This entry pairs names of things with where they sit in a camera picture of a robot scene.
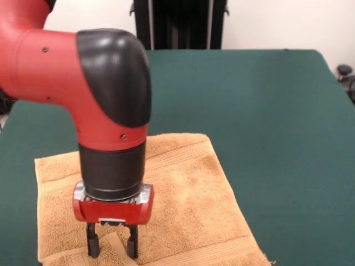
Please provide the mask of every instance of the green table surface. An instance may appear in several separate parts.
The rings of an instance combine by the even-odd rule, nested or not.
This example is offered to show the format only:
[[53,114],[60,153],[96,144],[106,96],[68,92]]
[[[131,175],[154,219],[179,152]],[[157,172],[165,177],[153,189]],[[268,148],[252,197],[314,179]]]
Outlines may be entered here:
[[[149,134],[210,137],[269,259],[354,266],[355,115],[320,53],[176,50],[149,59]],[[33,160],[76,149],[64,109],[15,104],[0,134],[0,265],[38,265]]]

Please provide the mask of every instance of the green cloth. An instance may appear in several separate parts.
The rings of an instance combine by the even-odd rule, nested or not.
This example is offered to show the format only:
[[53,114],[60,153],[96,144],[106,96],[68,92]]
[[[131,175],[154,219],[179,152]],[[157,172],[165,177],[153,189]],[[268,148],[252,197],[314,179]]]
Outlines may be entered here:
[[[354,265],[355,116],[323,57],[313,50],[175,50],[149,52],[149,59],[149,134],[210,137],[269,259]],[[0,134],[0,265],[38,264],[33,160],[76,149],[64,109],[15,104]]]

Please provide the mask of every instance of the black joint cover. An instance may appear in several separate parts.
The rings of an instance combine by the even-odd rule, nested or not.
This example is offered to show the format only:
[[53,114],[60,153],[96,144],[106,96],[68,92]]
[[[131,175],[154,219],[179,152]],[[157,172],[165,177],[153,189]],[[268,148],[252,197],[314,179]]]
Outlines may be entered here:
[[98,151],[79,145],[85,192],[97,201],[121,201],[141,191],[145,143],[121,151]]
[[140,40],[120,29],[81,30],[77,48],[85,79],[102,111],[121,126],[146,125],[151,81]]

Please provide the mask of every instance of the towel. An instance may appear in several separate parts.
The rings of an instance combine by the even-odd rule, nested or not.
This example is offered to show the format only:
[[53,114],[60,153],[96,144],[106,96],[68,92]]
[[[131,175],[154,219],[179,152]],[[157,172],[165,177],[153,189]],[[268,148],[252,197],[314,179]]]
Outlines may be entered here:
[[35,159],[38,260],[43,266],[270,266],[204,134],[148,136],[144,183],[155,190],[139,257],[126,252],[126,227],[96,226],[100,256],[87,254],[85,226],[72,195],[81,179],[78,151]]

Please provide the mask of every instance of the towel fold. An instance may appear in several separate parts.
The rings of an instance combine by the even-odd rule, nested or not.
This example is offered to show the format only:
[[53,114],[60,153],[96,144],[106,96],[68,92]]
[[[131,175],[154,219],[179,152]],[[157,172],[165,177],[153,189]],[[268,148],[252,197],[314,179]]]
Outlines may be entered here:
[[270,266],[203,134],[149,136],[144,183],[154,185],[150,222],[139,226],[139,257],[125,253],[125,227],[97,226],[100,256],[88,257],[85,223],[73,213],[78,152],[35,159],[38,260],[44,266]]

